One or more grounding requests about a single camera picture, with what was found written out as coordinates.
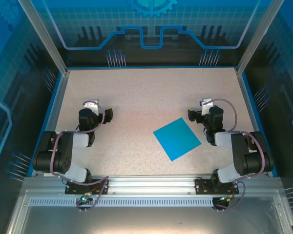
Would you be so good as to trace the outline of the blue paper sheet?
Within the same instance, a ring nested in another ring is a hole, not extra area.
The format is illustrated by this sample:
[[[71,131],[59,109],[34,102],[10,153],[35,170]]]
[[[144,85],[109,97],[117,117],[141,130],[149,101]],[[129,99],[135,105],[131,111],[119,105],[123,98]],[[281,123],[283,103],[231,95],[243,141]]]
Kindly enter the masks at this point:
[[[154,131],[153,134],[171,161],[201,145],[201,141],[182,117]]]

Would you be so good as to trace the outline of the metal sheet tray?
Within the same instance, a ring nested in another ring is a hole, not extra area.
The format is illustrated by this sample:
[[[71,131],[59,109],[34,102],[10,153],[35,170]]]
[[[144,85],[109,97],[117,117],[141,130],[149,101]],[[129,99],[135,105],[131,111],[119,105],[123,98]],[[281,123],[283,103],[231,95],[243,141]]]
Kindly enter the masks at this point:
[[[244,198],[232,210],[211,207],[16,207],[6,234],[293,234],[280,198]]]

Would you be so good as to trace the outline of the connector with green light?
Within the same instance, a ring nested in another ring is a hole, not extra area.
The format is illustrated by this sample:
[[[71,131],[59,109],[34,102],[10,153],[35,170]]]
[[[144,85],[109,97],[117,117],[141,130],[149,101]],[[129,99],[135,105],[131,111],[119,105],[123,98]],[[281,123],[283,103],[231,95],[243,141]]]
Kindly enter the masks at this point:
[[[230,202],[234,198],[234,195],[227,195],[220,197],[216,200],[217,203],[224,203],[224,202]]]
[[[81,196],[78,205],[84,205],[91,202],[93,199],[91,198],[92,192],[87,192]]]

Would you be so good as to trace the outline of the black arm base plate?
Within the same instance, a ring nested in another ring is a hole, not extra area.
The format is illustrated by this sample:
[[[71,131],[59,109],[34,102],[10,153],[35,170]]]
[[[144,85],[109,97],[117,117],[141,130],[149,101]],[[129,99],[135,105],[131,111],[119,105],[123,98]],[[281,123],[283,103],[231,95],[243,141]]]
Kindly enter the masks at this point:
[[[238,195],[239,189],[232,182],[221,183],[218,179],[204,179],[198,177],[194,181],[194,188],[197,195]]]
[[[93,195],[99,195],[101,190],[103,190],[102,194],[106,195],[108,193],[108,186],[109,186],[109,180],[107,180],[107,181],[104,180],[100,183],[97,183],[97,184],[91,185],[91,186],[77,185],[72,182],[67,182],[65,194],[67,194],[67,195],[83,195],[85,193],[91,192]]]

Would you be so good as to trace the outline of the wide aluminium base rail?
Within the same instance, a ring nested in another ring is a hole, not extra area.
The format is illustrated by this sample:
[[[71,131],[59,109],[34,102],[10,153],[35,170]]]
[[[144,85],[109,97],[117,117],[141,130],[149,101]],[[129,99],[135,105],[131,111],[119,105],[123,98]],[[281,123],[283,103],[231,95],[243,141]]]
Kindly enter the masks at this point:
[[[111,176],[108,196],[195,196],[196,178],[210,174]],[[246,197],[284,196],[281,179],[260,175],[245,179]],[[20,195],[64,196],[64,184],[57,177],[27,177]]]

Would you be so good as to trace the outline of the aluminium frame post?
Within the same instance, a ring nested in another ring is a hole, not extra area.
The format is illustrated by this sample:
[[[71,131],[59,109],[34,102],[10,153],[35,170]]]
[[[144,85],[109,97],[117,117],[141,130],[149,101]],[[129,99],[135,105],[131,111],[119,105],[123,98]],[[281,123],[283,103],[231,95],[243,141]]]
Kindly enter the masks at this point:
[[[67,67],[56,48],[47,28],[45,27],[40,15],[38,14],[36,8],[34,7],[31,0],[18,0],[19,4],[21,5],[23,11],[25,12],[26,16],[28,17],[29,21],[31,22],[32,26],[34,27],[36,33],[38,34],[40,40],[46,47],[49,55],[51,56],[53,62],[57,66],[58,70],[62,75],[67,74]]]
[[[259,46],[261,40],[265,36],[270,27],[272,21],[274,20],[276,14],[278,13],[284,0],[272,0],[268,6],[261,22],[259,23],[250,43],[248,44],[244,54],[242,55],[238,66],[236,68],[236,74],[242,76],[245,68],[247,67],[249,61],[251,60],[253,54],[255,53],[257,47]]]

